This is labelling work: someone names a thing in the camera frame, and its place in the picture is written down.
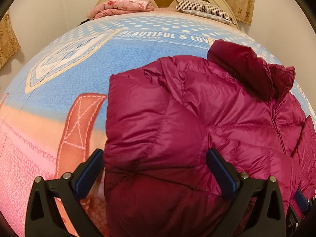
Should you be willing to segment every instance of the metal screw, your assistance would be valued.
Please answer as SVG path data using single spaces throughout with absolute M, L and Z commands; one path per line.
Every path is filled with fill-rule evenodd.
M 275 183 L 277 180 L 276 180 L 277 178 L 275 177 L 275 176 L 270 176 L 270 181 L 272 182 L 272 183 Z
M 41 176 L 38 176 L 37 178 L 35 178 L 35 183 L 39 183 L 40 181 L 42 180 L 42 177 Z
M 64 179 L 69 179 L 71 177 L 71 173 L 70 172 L 67 172 L 67 173 L 65 173 L 65 174 L 63 174 L 63 178 Z
M 240 173 L 240 177 L 244 178 L 244 179 L 247 179 L 249 177 L 249 175 L 246 172 L 241 172 Z

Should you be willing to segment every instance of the blue clamp pad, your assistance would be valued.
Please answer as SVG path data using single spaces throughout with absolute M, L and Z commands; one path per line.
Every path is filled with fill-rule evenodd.
M 81 163 L 74 172 L 72 188 L 76 200 L 87 197 L 95 180 L 104 169 L 103 150 L 96 149 L 84 163 Z
M 210 149 L 206 153 L 206 163 L 222 190 L 222 196 L 234 200 L 241 184 L 235 167 L 226 162 L 215 149 Z
M 298 205 L 298 207 L 301 209 L 302 213 L 305 213 L 309 209 L 309 203 L 307 199 L 305 198 L 304 194 L 301 192 L 301 190 L 297 190 L 294 199 Z

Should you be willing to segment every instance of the stitching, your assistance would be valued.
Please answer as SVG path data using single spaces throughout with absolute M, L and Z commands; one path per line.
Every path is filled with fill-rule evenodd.
M 200 191 L 200 192 L 204 192 L 204 193 L 207 193 L 207 194 L 211 194 L 211 195 L 218 196 L 218 194 L 216 194 L 216 193 L 214 193 L 214 192 L 211 192 L 211 191 L 201 190 L 201 189 L 197 189 L 197 188 L 195 188 L 195 187 L 188 186 L 188 185 L 185 185 L 185 184 L 182 184 L 182 183 L 177 183 L 177 182 L 168 181 L 168 180 L 165 180 L 165 179 L 161 179 L 161 178 L 158 178 L 158 177 L 154 177 L 154 176 L 151 176 L 151 175 L 147 175 L 147 174 L 145 174 L 145 173 L 142 173 L 141 171 L 126 171 L 126 170 L 124 170 L 124 169 L 122 169 L 122 168 L 119 168 L 119 167 L 117 167 L 117 166 L 115 166 L 115 165 L 113 165 L 113 164 L 111 164 L 111 163 L 109 163 L 109 162 L 107 162 L 107 161 L 105 161 L 105 163 L 106 163 L 106 164 L 109 164 L 109 165 L 111 165 L 112 167 L 115 167 L 115 168 L 117 168 L 117 169 L 119 169 L 119 170 L 121 170 L 121 171 L 123 171 L 123 172 L 129 173 L 129 174 L 131 174 L 131 173 L 133 173 L 133 174 L 139 174 L 139 175 L 147 176 L 147 177 L 150 177 L 150 178 L 153 178 L 153 179 L 161 180 L 161 181 L 163 181 L 163 182 L 173 183 L 173 184 L 176 184 L 176 185 L 185 186 L 185 187 L 189 188 L 189 189 L 192 190 L 192 191 Z
M 78 101 L 79 101 L 79 99 L 75 102 L 75 105 L 72 107 L 72 109 L 71 109 L 71 111 L 70 111 L 70 114 L 69 114 L 69 117 L 67 118 L 68 120 L 67 120 L 67 126 L 66 126 L 66 131 L 65 131 L 65 133 L 67 133 L 67 131 L 68 131 L 68 127 L 69 127 L 69 123 L 70 123 L 70 116 L 72 115 L 72 113 L 73 113 L 73 111 L 74 111 L 74 109 L 75 109 L 75 107 L 77 106 L 77 103 L 78 103 Z M 59 148 L 59 150 L 58 150 L 58 153 L 57 153 L 57 158 L 56 158 L 56 160 L 57 160 L 57 172 L 59 171 L 59 162 L 60 162 L 60 154 L 61 154 L 61 150 L 62 150 L 62 147 L 63 147 L 63 144 L 64 144 L 64 141 L 62 142 L 62 144 L 61 144 L 61 146 L 60 146 L 60 148 Z
M 293 186 L 293 161 L 291 160 L 291 178 L 290 178 L 290 187 Z
M 235 162 L 236 162 L 236 156 L 237 156 L 237 148 L 235 147 L 234 149 L 234 158 L 233 158 L 233 161 L 232 161 L 232 164 L 235 166 Z
M 164 123 L 164 121 L 165 121 L 165 118 L 166 118 L 166 114 L 167 114 L 167 111 L 168 111 L 168 108 L 169 108 L 169 105 L 170 105 L 171 97 L 172 97 L 172 96 L 170 95 L 170 97 L 169 97 L 169 102 L 168 102 L 168 105 L 167 105 L 167 107 L 166 107 L 166 110 L 165 110 L 165 113 L 164 113 L 164 115 L 163 115 L 163 118 L 162 118 L 162 120 L 161 120 L 161 123 L 160 123 L 160 126 L 159 126 L 159 131 L 158 131 L 158 133 L 157 133 L 157 135 L 156 135 L 156 138 L 155 138 L 155 140 L 152 142 L 151 147 L 147 150 L 147 152 L 146 152 L 145 156 L 143 157 L 143 159 L 148 158 L 149 153 L 153 150 L 154 145 L 156 144 L 156 141 L 157 141 L 158 137 L 159 137 L 160 134 L 161 134 L 162 125 L 163 125 L 163 123 Z
M 265 128 L 274 128 L 274 126 L 270 126 L 270 125 L 258 125 L 258 124 L 225 124 L 225 125 L 213 125 L 213 124 L 207 124 L 207 127 L 211 128 L 211 127 L 235 127 L 235 126 L 257 126 L 257 127 L 265 127 Z
M 63 141 L 63 143 L 69 144 L 69 145 L 71 145 L 71 146 L 75 146 L 75 147 L 77 147 L 77 148 L 79 148 L 79 149 L 82 149 L 82 150 L 84 150 L 84 148 L 85 148 L 85 147 L 79 146 L 79 145 L 77 145 L 77 144 L 70 143 L 70 142 L 68 142 L 68 141 Z
M 187 69 L 187 70 L 178 69 L 178 71 L 179 72 L 185 72 L 185 73 L 187 73 L 187 72 L 199 73 L 199 74 L 206 75 L 206 76 L 217 75 L 218 77 L 220 77 L 222 79 L 226 79 L 226 78 L 223 78 L 223 77 L 219 76 L 218 74 L 214 74 L 214 73 L 208 74 L 206 72 L 195 71 L 195 70 L 192 70 L 192 69 Z
M 108 30 L 109 33 L 106 33 L 108 34 L 107 36 L 104 36 L 104 39 L 96 46 L 94 46 L 94 48 L 92 50 L 90 50 L 87 54 L 85 54 L 84 56 L 82 57 L 78 57 L 78 58 L 75 58 L 73 62 L 71 62 L 70 64 L 68 65 L 64 65 L 62 66 L 61 68 L 59 68 L 58 70 L 54 71 L 54 72 L 50 72 L 50 75 L 49 76 L 44 76 L 39 82 L 36 82 L 34 85 L 32 85 L 31 81 L 34 79 L 34 74 L 33 74 L 33 71 L 35 69 L 37 69 L 38 65 L 44 60 L 46 59 L 48 56 L 51 56 L 50 52 L 52 50 L 55 50 L 55 49 L 60 49 L 62 48 L 62 46 L 64 46 L 65 44 L 62 43 L 60 46 L 57 46 L 57 47 L 52 47 L 51 50 L 48 50 L 47 53 L 45 53 L 43 55 L 43 58 L 41 58 L 41 61 L 39 61 L 32 69 L 31 71 L 29 72 L 29 74 L 27 75 L 27 79 L 26 79 L 26 84 L 25 84 L 25 93 L 29 93 L 33 90 L 35 90 L 36 88 L 38 88 L 39 86 L 41 86 L 42 84 L 45 84 L 47 83 L 48 81 L 52 80 L 53 78 L 55 78 L 56 76 L 59 76 L 60 74 L 64 73 L 65 71 L 67 71 L 68 69 L 78 65 L 80 62 L 86 60 L 87 58 L 89 58 L 91 55 L 93 55 L 101 46 L 103 46 L 107 41 L 109 41 L 112 37 L 114 37 L 114 35 L 118 32 L 121 31 L 121 29 L 114 29 L 114 30 Z M 94 37 L 97 37 L 100 33 L 97 33 L 97 34 L 93 34 L 92 35 L 92 38 Z M 82 38 L 78 38 L 78 40 L 80 39 L 89 39 L 91 38 L 91 36 L 87 37 L 82 37 Z
M 201 163 L 201 159 L 202 159 L 202 152 L 203 152 L 203 145 L 204 145 L 204 142 L 206 142 L 207 143 L 207 147 L 208 147 L 208 135 L 209 134 L 209 131 L 207 130 L 207 129 L 205 129 L 205 132 L 204 132 L 204 139 L 203 139 L 203 141 L 202 141 L 202 145 L 201 145 L 201 148 L 200 148 L 200 152 L 199 152 L 199 154 L 198 154 L 198 160 L 197 160 L 197 164 L 198 165 L 200 165 L 200 163 Z
M 7 128 L 10 129 L 10 125 L 7 124 L 6 122 L 4 122 L 3 119 L 0 118 L 0 122 L 3 123 L 3 125 Z M 45 152 L 44 150 L 41 150 L 39 147 L 37 147 L 36 145 L 34 145 L 33 143 L 31 143 L 30 141 L 28 141 L 26 138 L 24 138 L 21 134 L 19 134 L 14 128 L 11 128 L 10 131 L 21 141 L 23 141 L 23 143 L 31 148 L 33 151 L 35 151 L 36 153 L 40 154 L 43 158 L 48 159 L 51 162 L 56 162 L 54 156 L 48 154 L 47 152 Z M 2 128 L 0 128 L 0 134 L 4 133 L 4 130 Z
M 72 109 L 71 109 L 71 111 L 70 111 L 70 113 L 69 113 L 69 115 L 68 115 L 68 117 L 67 117 L 67 126 L 66 126 L 66 131 L 65 131 L 64 136 L 68 133 L 68 128 L 69 128 L 69 124 L 70 124 L 70 118 L 71 118 L 71 115 L 72 115 L 72 113 L 74 112 L 74 109 L 76 108 L 78 102 L 79 102 L 80 100 L 82 101 L 82 98 L 90 98 L 90 97 L 92 97 L 92 98 L 101 98 L 101 99 L 99 100 L 99 104 L 101 103 L 102 98 L 103 98 L 103 99 L 106 98 L 106 96 L 101 96 L 101 95 L 84 95 L 84 96 L 80 96 L 80 98 L 79 98 L 78 100 L 76 100 L 75 104 L 72 106 Z M 92 118 L 94 117 L 94 114 L 95 114 L 96 110 L 97 110 L 97 107 L 96 107 L 96 109 L 94 110 L 94 112 L 93 112 L 93 114 L 92 114 L 92 116 L 91 116 L 91 118 L 90 118 L 90 120 L 89 120 L 89 122 L 88 122 L 87 130 L 88 130 L 89 125 L 90 125 L 90 123 L 91 123 L 91 121 L 92 121 Z M 85 134 L 85 141 L 84 141 L 83 147 L 86 146 L 87 130 L 86 130 L 86 134 Z M 57 160 L 56 172 L 59 172 L 59 167 L 60 167 L 60 155 L 61 155 L 61 150 L 62 150 L 62 147 L 63 147 L 64 143 L 69 144 L 69 145 L 74 146 L 74 147 L 77 147 L 77 148 L 79 148 L 79 149 L 82 149 L 82 147 L 80 147 L 80 146 L 78 146 L 78 145 L 75 145 L 75 144 L 73 144 L 73 143 L 70 143 L 70 142 L 65 141 L 68 137 L 69 137 L 69 136 L 67 136 L 66 138 L 64 137 L 64 139 L 63 139 L 63 141 L 62 141 L 62 143 L 61 143 L 61 146 L 60 146 L 60 148 L 59 148 L 59 150 L 58 150 L 57 158 L 56 158 L 56 160 Z
M 98 101 L 100 101 L 100 99 L 94 101 L 81 115 L 80 115 L 80 110 L 81 110 L 81 104 L 82 104 L 82 99 L 81 98 L 85 98 L 85 97 L 80 97 L 80 103 L 79 103 L 79 109 L 78 109 L 78 120 L 76 121 L 74 127 L 71 129 L 71 131 L 69 132 L 69 134 L 65 137 L 65 139 L 67 139 L 71 134 L 72 132 L 75 130 L 76 127 L 78 127 L 78 130 L 79 130 L 79 137 L 80 137 L 80 140 L 81 140 L 81 143 L 83 145 L 83 141 L 82 141 L 82 136 L 81 136 L 81 132 L 80 132 L 80 119 L 83 117 L 84 114 L 86 114 L 86 112 L 92 107 L 94 106 Z
M 184 105 L 184 80 L 181 81 L 181 101 L 182 101 L 182 104 Z

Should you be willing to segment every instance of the jacket collar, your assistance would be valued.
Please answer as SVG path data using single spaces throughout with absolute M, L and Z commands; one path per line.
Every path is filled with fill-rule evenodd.
M 294 67 L 267 64 L 250 47 L 222 39 L 214 42 L 207 59 L 225 69 L 266 102 L 283 99 L 294 83 Z

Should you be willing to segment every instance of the blue bedsheet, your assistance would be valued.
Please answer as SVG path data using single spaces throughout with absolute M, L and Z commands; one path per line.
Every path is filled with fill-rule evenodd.
M 108 93 L 112 74 L 144 66 L 163 56 L 206 58 L 210 43 L 223 39 L 250 46 L 268 63 L 280 64 L 255 40 L 223 23 L 179 12 L 144 12 L 87 22 L 59 37 L 19 72 L 5 104 L 65 121 L 81 93 Z M 295 82 L 291 90 L 306 115 L 315 114 Z M 95 127 L 104 130 L 105 102 Z

